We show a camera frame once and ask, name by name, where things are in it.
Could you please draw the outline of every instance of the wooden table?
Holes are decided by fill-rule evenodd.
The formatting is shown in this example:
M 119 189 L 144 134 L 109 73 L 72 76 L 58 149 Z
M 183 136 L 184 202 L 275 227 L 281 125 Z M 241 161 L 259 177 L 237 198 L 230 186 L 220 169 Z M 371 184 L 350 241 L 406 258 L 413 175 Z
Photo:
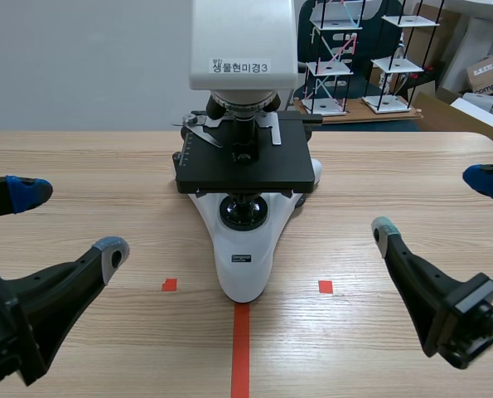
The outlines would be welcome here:
M 317 191 L 250 305 L 252 397 L 493 398 L 493 349 L 469 370 L 427 359 L 370 231 L 388 216 L 413 252 L 459 280 L 493 278 L 493 201 L 463 170 L 493 163 L 473 133 L 315 133 Z M 0 275 L 76 259 L 120 235 L 132 254 L 66 338 L 50 372 L 0 397 L 229 397 L 234 305 L 210 238 L 176 193 L 178 133 L 3 133 L 0 175 L 43 177 L 51 200 L 0 217 Z M 161 292 L 166 278 L 178 290 Z M 318 280 L 334 294 L 319 294 Z

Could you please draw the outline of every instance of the microscope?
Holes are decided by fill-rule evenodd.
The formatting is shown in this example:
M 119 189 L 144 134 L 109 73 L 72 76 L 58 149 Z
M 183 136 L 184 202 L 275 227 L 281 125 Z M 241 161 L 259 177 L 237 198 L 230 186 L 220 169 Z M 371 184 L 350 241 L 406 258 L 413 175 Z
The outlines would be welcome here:
M 298 86 L 293 1 L 244 3 L 192 2 L 190 85 L 210 98 L 184 117 L 172 157 L 177 190 L 200 212 L 220 285 L 238 303 L 263 292 L 279 236 L 321 176 L 307 146 L 321 117 L 277 112 L 278 90 Z

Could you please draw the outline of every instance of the white shelf model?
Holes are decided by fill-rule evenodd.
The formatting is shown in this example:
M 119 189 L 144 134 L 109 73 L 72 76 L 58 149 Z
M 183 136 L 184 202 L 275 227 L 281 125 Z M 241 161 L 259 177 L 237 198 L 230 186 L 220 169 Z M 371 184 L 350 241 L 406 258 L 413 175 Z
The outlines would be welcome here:
M 342 76 L 342 75 L 353 75 L 353 72 L 341 61 L 320 61 L 318 67 L 318 73 L 316 73 L 316 62 L 308 62 L 307 67 L 313 76 Z
M 395 58 L 392 62 L 392 67 L 389 68 L 389 61 L 391 56 L 386 58 L 380 58 L 379 60 L 371 60 L 376 66 L 386 73 L 415 73 L 423 72 L 419 66 L 410 62 L 406 58 Z
M 399 22 L 399 16 L 383 16 L 382 19 L 395 25 L 396 27 L 438 27 L 439 23 L 430 21 L 427 18 L 420 17 L 419 15 L 405 15 L 401 17 Z
M 360 30 L 360 19 L 358 16 L 364 6 L 363 0 L 352 0 L 345 2 L 333 2 L 324 0 L 317 2 L 312 9 L 311 22 L 314 27 L 320 31 L 349 31 Z
M 304 99 L 302 103 L 307 113 L 311 114 L 312 99 Z M 322 116 L 338 116 L 347 114 L 347 112 L 344 112 L 344 107 L 338 104 L 338 101 L 331 98 L 316 98 L 314 100 L 314 109 L 312 112 Z
M 323 27 L 321 27 L 320 21 L 311 21 L 312 25 L 319 31 L 359 31 L 362 27 L 357 27 L 352 21 L 349 20 L 325 20 Z
M 408 107 L 403 101 L 399 100 L 395 95 L 383 95 L 379 106 L 379 95 L 362 97 L 362 100 L 376 114 L 389 114 L 392 112 L 409 112 L 412 108 Z

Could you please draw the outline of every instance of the cardboard box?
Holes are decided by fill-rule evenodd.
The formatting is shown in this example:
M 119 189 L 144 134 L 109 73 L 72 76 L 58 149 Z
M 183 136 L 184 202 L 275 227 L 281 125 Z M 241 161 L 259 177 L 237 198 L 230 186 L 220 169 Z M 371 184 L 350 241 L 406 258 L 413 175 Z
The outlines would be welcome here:
M 493 93 L 493 56 L 469 66 L 467 77 L 474 93 Z
M 417 12 L 419 5 L 414 8 L 414 14 Z M 436 21 L 439 8 L 428 6 L 423 4 L 419 15 L 425 17 L 430 21 Z M 425 66 L 435 66 L 442 59 L 443 53 L 447 49 L 447 45 L 452 38 L 456 25 L 460 21 L 461 15 L 457 12 L 442 10 L 439 16 L 439 26 L 436 27 L 436 33 L 430 50 L 428 51 L 427 60 Z M 414 64 L 421 66 L 425 53 L 427 52 L 428 43 L 432 36 L 433 27 L 417 27 L 417 28 L 404 28 L 404 44 L 408 44 L 410 33 L 413 31 L 412 40 L 408 46 L 408 59 Z
M 437 89 L 436 97 L 421 93 L 413 106 L 421 109 L 425 117 L 415 120 L 415 123 L 422 131 L 468 131 L 483 134 L 493 141 L 493 127 L 450 105 L 459 97 L 441 87 Z

